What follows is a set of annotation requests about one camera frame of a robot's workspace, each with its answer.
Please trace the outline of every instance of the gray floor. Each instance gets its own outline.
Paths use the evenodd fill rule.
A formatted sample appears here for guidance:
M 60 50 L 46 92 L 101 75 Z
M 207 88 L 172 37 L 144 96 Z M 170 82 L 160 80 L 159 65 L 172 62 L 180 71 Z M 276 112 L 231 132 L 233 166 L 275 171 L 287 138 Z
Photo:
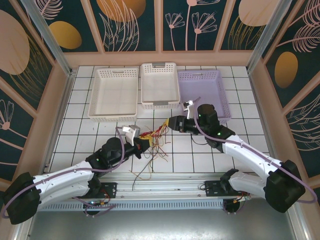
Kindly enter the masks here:
M 262 199 L 237 215 L 213 210 L 111 211 L 97 218 L 82 212 L 39 212 L 30 240 L 292 240 L 286 214 Z

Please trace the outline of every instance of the white tile floor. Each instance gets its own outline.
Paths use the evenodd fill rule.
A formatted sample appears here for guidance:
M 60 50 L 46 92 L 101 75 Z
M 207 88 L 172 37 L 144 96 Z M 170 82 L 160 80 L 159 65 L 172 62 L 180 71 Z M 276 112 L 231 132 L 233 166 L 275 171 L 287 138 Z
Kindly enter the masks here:
M 95 70 L 108 66 L 80 66 L 65 111 L 57 143 L 52 154 L 50 172 L 70 167 L 86 159 L 116 134 L 116 126 L 136 124 L 141 132 L 158 128 L 171 116 L 181 114 L 181 109 L 144 110 L 138 104 L 136 122 L 91 121 L 88 114 Z M 234 130 L 247 143 L 268 153 L 268 146 L 259 118 L 246 68 L 243 66 L 178 66 L 185 69 L 218 69 L 221 72 L 232 119 L 226 126 Z M 167 156 L 158 157 L 146 173 L 224 173 L 231 168 L 252 172 L 246 165 L 205 144 L 203 136 L 169 131 L 162 149 Z M 135 156 L 123 163 L 116 172 L 140 172 L 150 160 L 149 154 L 137 159 Z

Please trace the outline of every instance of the wall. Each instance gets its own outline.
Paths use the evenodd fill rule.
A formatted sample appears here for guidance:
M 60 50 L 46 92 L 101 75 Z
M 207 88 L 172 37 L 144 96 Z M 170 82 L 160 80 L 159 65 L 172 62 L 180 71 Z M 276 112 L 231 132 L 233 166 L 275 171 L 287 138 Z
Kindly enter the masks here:
M 15 1 L 0 3 L 0 191 L 39 173 L 66 75 Z
M 294 161 L 314 189 L 320 184 L 319 43 L 320 2 L 292 1 L 251 75 L 277 157 Z M 319 204 L 301 207 L 317 239 Z
M 279 0 L 35 2 L 72 67 L 245 66 Z

